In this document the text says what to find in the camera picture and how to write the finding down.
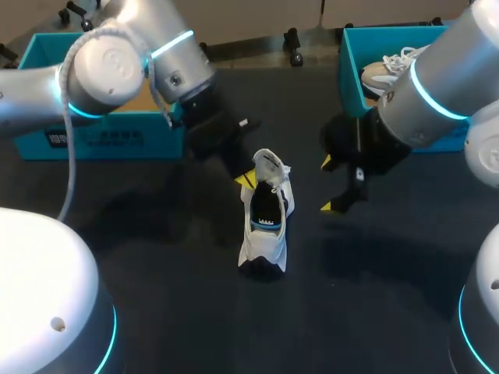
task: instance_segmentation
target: shoelace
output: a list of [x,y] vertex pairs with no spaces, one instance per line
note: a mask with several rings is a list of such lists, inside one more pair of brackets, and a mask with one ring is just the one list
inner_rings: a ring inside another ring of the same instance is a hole
[[400,55],[383,56],[383,64],[389,72],[400,74],[404,72],[411,65],[414,59],[423,53],[425,49],[426,47],[418,49],[404,47],[400,51]]

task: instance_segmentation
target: sticker label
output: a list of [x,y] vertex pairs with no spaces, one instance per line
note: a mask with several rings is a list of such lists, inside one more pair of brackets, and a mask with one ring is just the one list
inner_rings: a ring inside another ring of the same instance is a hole
[[[65,130],[45,132],[50,147],[67,148],[68,137]],[[143,147],[143,133],[139,130],[89,130],[78,134],[78,143],[82,146],[140,146]]]

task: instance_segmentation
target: shoe tongue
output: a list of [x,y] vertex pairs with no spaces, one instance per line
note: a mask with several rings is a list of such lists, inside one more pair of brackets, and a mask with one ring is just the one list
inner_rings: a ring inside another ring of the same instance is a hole
[[281,160],[269,150],[259,150],[254,157],[257,181],[277,187],[284,181],[285,170]]

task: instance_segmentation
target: robotic arm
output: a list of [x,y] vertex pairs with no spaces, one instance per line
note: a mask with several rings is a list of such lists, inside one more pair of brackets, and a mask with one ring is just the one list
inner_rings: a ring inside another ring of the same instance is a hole
[[477,0],[386,91],[364,118],[333,118],[322,141],[329,169],[350,165],[349,190],[331,201],[346,211],[365,183],[413,148],[430,146],[469,122],[465,157],[482,182],[499,187],[499,2]]
[[[182,113],[170,125],[186,127],[195,158],[219,153],[234,177],[253,168],[240,143],[242,130],[252,124],[237,118],[220,95],[214,69],[174,5],[169,0],[104,0],[101,8],[113,22],[100,28],[127,30],[136,43],[103,33],[80,46],[67,79],[72,122],[94,122],[140,92],[150,70],[135,48],[142,44],[154,62],[155,89]],[[60,65],[0,71],[0,137],[62,124],[60,72]]]

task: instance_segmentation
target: shoe insole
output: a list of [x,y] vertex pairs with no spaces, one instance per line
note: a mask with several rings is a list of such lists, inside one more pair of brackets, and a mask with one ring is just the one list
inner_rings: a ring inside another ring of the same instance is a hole
[[281,206],[272,186],[259,182],[251,199],[253,230],[278,231],[281,228]]

